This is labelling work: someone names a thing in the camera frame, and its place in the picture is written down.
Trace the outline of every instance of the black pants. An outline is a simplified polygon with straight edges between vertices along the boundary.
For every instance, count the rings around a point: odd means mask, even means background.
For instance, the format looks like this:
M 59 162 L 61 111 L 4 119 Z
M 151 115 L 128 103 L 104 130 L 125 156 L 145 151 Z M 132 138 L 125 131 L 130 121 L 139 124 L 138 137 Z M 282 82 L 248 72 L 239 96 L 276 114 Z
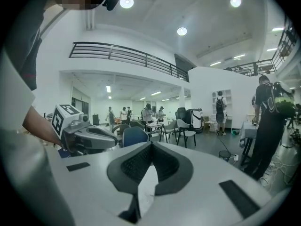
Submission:
M 272 160 L 282 138 L 285 121 L 263 116 L 256 134 L 252 157 L 244 172 L 255 180 L 260 179 Z
M 149 128 L 149 127 L 146 126 L 146 122 L 145 121 L 143 121 L 143 124 L 144 124 L 144 130 L 147 131 L 147 132 L 151 132 L 151 128 Z
M 287 127 L 289 127 L 290 125 L 292 125 L 292 128 L 293 128 L 293 121 L 294 121 L 294 118 L 292 117 L 292 118 L 290 119 L 290 122 L 288 123 Z

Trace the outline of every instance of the white shirt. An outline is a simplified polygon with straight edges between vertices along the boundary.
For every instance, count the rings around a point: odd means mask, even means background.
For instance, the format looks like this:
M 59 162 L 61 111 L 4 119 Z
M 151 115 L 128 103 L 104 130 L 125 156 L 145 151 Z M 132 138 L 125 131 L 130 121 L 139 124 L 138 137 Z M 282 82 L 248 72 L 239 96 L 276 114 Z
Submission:
M 226 98 L 225 97 L 223 97 L 223 96 L 218 96 L 216 99 L 215 99 L 215 104 L 216 104 L 216 102 L 217 102 L 217 99 L 219 99 L 219 100 L 221 100 L 222 99 L 222 102 L 224 103 L 224 111 L 225 111 L 225 108 L 226 108 L 226 105 L 227 105 L 227 100 L 226 100 Z
M 124 121 L 127 119 L 127 112 L 126 111 L 121 111 L 121 120 Z

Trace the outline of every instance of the chair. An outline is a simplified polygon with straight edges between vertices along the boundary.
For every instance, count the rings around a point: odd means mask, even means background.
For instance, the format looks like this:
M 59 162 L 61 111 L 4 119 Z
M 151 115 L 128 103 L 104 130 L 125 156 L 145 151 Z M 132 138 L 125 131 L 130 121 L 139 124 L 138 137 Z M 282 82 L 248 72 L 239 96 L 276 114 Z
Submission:
M 166 138 L 166 142 L 167 142 L 167 134 L 169 134 L 168 139 L 170 139 L 170 134 L 173 132 L 174 133 L 174 137 L 175 137 L 175 142 L 177 142 L 177 135 L 176 133 L 178 132 L 177 130 L 175 130 L 177 128 L 177 121 L 172 121 L 168 126 L 164 126 L 164 134 L 165 134 L 165 138 Z
M 178 130 L 179 130 L 179 137 L 178 137 L 177 145 L 179 144 L 180 136 L 182 134 L 182 135 L 184 135 L 184 142 L 185 142 L 186 148 L 187 148 L 187 145 L 186 145 L 187 139 L 188 139 L 188 137 L 191 137 L 191 136 L 193 136 L 193 138 L 194 138 L 194 146 L 197 146 L 196 145 L 196 137 L 195 137 L 196 132 L 187 130 L 190 127 L 190 125 L 186 124 L 181 119 L 177 119 L 177 124 L 178 124 Z
M 123 125 L 118 125 L 113 128 L 112 133 L 114 133 L 114 131 L 116 131 L 119 128 L 119 135 L 117 135 L 118 144 L 120 144 L 122 142 L 124 130 L 129 127 L 130 127 L 129 125 L 123 124 Z
M 138 126 L 127 128 L 123 132 L 123 147 L 147 142 L 149 136 Z

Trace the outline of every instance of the blue chair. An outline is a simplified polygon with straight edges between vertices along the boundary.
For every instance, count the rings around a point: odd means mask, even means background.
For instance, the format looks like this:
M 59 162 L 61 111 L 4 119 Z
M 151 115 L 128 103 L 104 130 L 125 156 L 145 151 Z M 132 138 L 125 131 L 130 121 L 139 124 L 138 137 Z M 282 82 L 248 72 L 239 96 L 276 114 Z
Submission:
M 147 142 L 149 136 L 140 127 L 126 128 L 123 132 L 123 147 Z

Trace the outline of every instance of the hair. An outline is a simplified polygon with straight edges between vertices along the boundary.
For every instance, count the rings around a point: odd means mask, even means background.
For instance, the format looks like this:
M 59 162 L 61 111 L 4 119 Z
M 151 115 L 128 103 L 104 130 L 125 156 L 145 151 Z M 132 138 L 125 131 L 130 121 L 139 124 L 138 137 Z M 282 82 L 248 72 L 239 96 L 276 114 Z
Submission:
M 265 82 L 265 81 L 269 82 L 269 79 L 266 75 L 262 75 L 262 76 L 259 77 L 259 82 Z

